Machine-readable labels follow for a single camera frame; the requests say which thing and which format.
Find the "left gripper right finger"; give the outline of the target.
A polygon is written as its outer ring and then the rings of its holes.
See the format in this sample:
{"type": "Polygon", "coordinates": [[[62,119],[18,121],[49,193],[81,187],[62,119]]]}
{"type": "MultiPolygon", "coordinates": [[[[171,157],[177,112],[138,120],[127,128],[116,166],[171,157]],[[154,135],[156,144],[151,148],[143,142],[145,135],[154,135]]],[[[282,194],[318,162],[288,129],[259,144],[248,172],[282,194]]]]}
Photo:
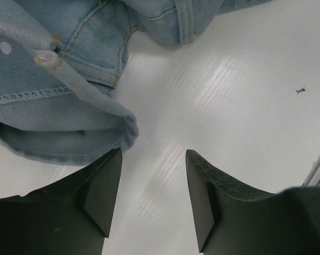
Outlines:
{"type": "Polygon", "coordinates": [[[186,151],[202,254],[320,254],[320,186],[279,193],[254,188],[186,151]]]}

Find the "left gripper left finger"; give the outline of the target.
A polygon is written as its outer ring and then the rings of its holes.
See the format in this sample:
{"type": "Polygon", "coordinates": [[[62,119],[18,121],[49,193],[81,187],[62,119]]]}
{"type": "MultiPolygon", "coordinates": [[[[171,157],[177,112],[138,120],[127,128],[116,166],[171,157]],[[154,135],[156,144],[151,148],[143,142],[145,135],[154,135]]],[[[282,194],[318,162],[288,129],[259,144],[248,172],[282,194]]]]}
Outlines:
{"type": "Polygon", "coordinates": [[[101,254],[113,219],[122,152],[113,149],[50,185],[0,199],[0,254],[101,254]]]}

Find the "light blue denim skirt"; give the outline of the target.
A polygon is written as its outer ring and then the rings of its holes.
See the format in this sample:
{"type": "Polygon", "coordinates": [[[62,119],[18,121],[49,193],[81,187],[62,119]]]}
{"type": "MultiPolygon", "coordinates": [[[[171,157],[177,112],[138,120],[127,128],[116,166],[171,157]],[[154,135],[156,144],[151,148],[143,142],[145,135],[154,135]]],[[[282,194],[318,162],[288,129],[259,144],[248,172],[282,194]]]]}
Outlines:
{"type": "Polygon", "coordinates": [[[0,145],[31,160],[87,165],[139,130],[112,98],[136,30],[193,42],[221,13],[258,1],[0,1],[0,145]]]}

